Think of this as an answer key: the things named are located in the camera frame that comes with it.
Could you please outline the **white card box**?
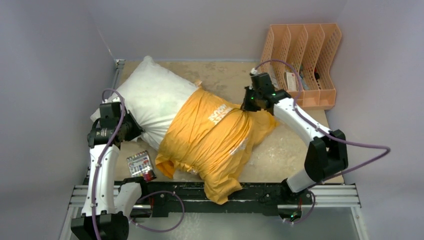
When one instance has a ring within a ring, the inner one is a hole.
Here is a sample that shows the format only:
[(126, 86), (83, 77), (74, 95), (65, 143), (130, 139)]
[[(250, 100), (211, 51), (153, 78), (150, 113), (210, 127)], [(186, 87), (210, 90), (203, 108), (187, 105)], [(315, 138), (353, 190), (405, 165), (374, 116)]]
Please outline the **white card box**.
[(284, 79), (286, 81), (288, 91), (295, 92), (298, 90), (298, 83), (294, 73), (286, 71), (284, 73)]

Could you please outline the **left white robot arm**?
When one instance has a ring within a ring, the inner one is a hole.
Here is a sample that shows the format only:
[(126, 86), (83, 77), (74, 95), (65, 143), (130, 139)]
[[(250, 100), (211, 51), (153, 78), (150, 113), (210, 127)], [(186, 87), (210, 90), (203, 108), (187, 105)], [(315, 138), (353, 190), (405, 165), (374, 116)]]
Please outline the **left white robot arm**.
[(121, 143), (140, 135), (143, 129), (121, 102), (102, 103), (87, 135), (90, 154), (88, 190), (81, 216), (70, 229), (79, 240), (126, 240), (134, 204), (149, 199), (142, 177), (127, 178), (114, 195), (115, 167)]

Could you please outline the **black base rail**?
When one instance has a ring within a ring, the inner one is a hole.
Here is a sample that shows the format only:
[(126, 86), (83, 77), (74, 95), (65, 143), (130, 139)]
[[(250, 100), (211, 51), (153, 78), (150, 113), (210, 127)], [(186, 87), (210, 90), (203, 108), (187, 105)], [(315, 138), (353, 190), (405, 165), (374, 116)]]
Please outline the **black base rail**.
[(158, 194), (142, 200), (138, 198), (130, 213), (132, 218), (166, 218), (170, 213), (206, 214), (262, 214), (296, 220), (302, 207), (313, 203), (312, 194), (303, 190), (289, 194), (280, 182), (247, 182), (232, 193), (224, 204), (207, 199), (203, 182), (150, 181), (142, 184), (142, 195)]

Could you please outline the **colourful marker pack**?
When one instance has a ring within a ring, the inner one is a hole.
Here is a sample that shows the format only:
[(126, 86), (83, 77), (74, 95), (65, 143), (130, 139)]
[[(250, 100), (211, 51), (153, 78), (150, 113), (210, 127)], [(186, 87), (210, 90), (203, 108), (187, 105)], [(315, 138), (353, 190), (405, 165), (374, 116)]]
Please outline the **colourful marker pack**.
[(147, 150), (126, 158), (131, 177), (143, 177), (146, 182), (157, 178)]

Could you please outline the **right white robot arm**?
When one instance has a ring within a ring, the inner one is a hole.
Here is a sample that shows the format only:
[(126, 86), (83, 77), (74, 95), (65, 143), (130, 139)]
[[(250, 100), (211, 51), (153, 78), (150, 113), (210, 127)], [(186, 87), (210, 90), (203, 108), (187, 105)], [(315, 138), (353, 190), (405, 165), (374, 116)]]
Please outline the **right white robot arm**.
[(348, 167), (346, 136), (341, 130), (330, 130), (314, 120), (285, 90), (275, 90), (267, 72), (252, 69), (249, 75), (251, 85), (245, 87), (241, 109), (267, 111), (294, 130), (307, 146), (303, 168), (281, 183), (282, 200), (292, 204), (305, 189)]

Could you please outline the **peach plastic file organizer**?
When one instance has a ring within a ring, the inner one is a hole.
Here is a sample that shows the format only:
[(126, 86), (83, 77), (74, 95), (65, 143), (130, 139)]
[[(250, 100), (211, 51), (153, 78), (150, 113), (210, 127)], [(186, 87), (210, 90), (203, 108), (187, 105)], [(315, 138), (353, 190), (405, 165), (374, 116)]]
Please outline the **peach plastic file organizer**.
[[(271, 24), (260, 57), (259, 72), (274, 68), (279, 90), (297, 97), (305, 110), (330, 110), (336, 88), (330, 69), (342, 39), (336, 23)], [(288, 91), (285, 72), (296, 75), (297, 91)]]

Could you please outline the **small paper packet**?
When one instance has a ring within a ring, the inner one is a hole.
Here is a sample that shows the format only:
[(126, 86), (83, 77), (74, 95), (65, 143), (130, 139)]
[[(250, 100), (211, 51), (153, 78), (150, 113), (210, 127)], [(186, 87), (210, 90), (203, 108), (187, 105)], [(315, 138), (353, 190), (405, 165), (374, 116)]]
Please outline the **small paper packet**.
[(280, 88), (280, 86), (279, 86), (278, 79), (277, 79), (275, 71), (274, 71), (274, 67), (272, 65), (270, 65), (267, 72), (270, 75), (272, 85), (274, 86), (275, 89), (278, 90)]

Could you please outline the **white pillow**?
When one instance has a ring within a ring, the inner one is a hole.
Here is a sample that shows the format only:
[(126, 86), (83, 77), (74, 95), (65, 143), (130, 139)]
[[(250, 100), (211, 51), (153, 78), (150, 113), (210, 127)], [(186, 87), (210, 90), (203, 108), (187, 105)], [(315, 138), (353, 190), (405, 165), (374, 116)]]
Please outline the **white pillow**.
[(177, 113), (197, 89), (146, 56), (107, 102), (117, 102), (121, 95), (125, 108), (144, 130), (139, 138), (158, 150)]

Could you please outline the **orange Mickey Mouse pillowcase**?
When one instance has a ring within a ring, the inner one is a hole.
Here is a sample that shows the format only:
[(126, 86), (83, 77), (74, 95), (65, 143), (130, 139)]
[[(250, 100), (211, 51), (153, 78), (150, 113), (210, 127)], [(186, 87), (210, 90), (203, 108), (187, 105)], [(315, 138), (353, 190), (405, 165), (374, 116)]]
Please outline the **orange Mickey Mouse pillowcase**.
[(155, 166), (168, 178), (176, 170), (198, 175), (206, 197), (222, 205), (242, 189), (238, 179), (253, 148), (277, 126), (265, 110), (241, 110), (238, 104), (200, 88), (170, 124)]

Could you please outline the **aluminium frame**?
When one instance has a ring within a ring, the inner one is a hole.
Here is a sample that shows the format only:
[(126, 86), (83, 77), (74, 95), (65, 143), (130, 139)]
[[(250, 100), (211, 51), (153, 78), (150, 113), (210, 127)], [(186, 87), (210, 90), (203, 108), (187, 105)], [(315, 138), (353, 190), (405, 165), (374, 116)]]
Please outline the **aluminium frame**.
[(330, 130), (305, 113), (287, 91), (275, 90), (268, 73), (253, 68), (250, 77), (240, 109), (243, 113), (265, 110), (296, 131), (308, 148), (298, 173), (279, 183), (242, 183), (241, 190), (221, 205), (201, 193), (200, 182), (147, 182), (139, 176), (115, 183), (121, 143), (144, 131), (118, 95), (102, 102), (87, 136), (90, 173), (81, 215), (70, 221), (71, 232), (79, 240), (126, 240), (137, 204), (145, 204), (155, 218), (171, 212), (261, 213), (291, 224), (302, 222), (302, 202), (316, 203), (312, 187), (350, 171), (350, 142), (341, 130)]

